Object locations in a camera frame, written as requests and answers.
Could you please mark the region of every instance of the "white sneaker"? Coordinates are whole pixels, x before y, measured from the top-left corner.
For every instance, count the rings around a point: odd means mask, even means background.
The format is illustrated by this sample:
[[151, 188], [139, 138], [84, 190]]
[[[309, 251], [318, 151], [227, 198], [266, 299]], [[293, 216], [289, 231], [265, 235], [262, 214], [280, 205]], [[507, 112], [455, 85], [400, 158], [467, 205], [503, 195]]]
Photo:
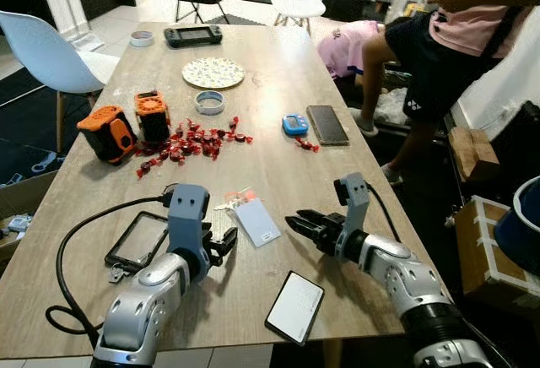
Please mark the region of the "white sneaker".
[[399, 171], [394, 171], [393, 169], [391, 169], [388, 164], [384, 164], [381, 167], [381, 171], [392, 187], [403, 184], [401, 173]]
[[362, 111], [360, 109], [348, 108], [348, 111], [364, 136], [373, 138], [379, 133], [379, 129], [373, 124], [373, 121], [368, 121], [361, 116]]

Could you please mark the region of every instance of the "robotic arm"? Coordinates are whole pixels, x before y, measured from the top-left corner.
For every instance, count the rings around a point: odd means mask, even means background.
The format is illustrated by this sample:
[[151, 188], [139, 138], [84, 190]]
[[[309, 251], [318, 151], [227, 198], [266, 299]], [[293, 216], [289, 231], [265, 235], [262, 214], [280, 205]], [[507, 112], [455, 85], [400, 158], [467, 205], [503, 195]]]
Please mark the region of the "robotic arm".
[[403, 244], [361, 230], [369, 205], [363, 177], [351, 174], [334, 187], [339, 202], [348, 206], [347, 217], [299, 210], [299, 216], [285, 218], [289, 226], [327, 255], [357, 263], [385, 287], [410, 338], [415, 366], [492, 368], [434, 271]]
[[220, 266], [236, 243], [236, 228], [227, 230], [222, 241], [211, 241], [211, 224], [202, 222], [210, 199], [203, 187], [177, 185], [165, 196], [167, 252], [139, 271], [112, 302], [94, 350], [94, 368], [152, 366], [159, 336], [190, 283]]

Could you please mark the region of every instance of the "blue timer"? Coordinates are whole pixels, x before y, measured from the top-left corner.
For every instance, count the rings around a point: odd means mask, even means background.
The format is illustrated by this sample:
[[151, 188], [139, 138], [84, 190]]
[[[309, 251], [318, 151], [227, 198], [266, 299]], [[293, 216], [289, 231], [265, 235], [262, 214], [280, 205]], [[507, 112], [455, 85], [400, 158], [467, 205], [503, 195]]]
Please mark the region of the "blue timer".
[[305, 118], [298, 114], [283, 117], [283, 129], [289, 136], [299, 136], [307, 133], [309, 128]]

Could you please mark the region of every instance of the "blue bucket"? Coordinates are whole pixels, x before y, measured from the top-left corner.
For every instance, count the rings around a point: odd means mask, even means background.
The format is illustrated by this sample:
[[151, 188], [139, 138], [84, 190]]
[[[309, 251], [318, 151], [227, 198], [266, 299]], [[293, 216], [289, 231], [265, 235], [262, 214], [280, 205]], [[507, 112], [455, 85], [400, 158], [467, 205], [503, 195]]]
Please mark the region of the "blue bucket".
[[540, 176], [514, 195], [513, 209], [495, 227], [499, 248], [513, 262], [540, 276]]

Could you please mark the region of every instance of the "red candy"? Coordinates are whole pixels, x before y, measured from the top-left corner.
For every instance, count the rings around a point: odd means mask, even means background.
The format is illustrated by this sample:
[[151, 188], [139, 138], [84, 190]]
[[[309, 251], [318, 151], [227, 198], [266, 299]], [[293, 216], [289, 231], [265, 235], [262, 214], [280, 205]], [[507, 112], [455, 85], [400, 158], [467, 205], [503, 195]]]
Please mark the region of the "red candy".
[[[237, 141], [239, 143], [251, 143], [253, 138], [246, 136], [245, 134], [235, 133], [238, 127], [239, 119], [237, 116], [229, 123], [229, 131], [224, 129], [209, 129], [205, 132], [201, 128], [201, 125], [194, 123], [191, 119], [187, 119], [187, 132], [184, 133], [182, 124], [180, 123], [175, 130], [175, 134], [171, 135], [161, 144], [148, 144], [143, 143], [143, 146], [135, 152], [135, 155], [152, 155], [159, 153], [158, 157], [155, 157], [149, 161], [145, 161], [137, 169], [136, 173], [139, 178], [142, 178], [145, 174], [148, 174], [152, 166], [162, 165], [163, 161], [170, 159], [177, 162], [178, 165], [184, 165], [187, 155], [203, 154], [206, 157], [212, 157], [215, 161], [221, 150], [223, 139], [232, 142]], [[301, 142], [300, 145], [305, 147], [311, 145], [308, 142]], [[317, 151], [319, 146], [310, 147], [313, 151]]]
[[297, 137], [296, 141], [300, 143], [300, 147], [304, 150], [311, 150], [314, 153], [317, 153], [319, 151], [319, 146], [314, 145], [306, 140], [302, 140], [300, 137]]

